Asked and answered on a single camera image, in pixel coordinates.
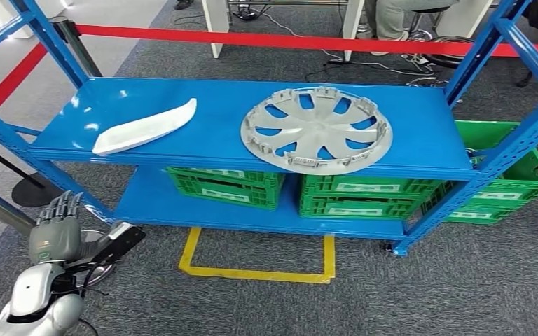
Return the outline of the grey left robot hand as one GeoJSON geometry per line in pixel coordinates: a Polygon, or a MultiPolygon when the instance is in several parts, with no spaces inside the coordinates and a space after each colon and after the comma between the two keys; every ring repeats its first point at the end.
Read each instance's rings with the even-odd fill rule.
{"type": "Polygon", "coordinates": [[[34,264],[79,259],[82,241],[78,206],[82,195],[67,190],[41,210],[29,236],[29,257],[34,264]]]}

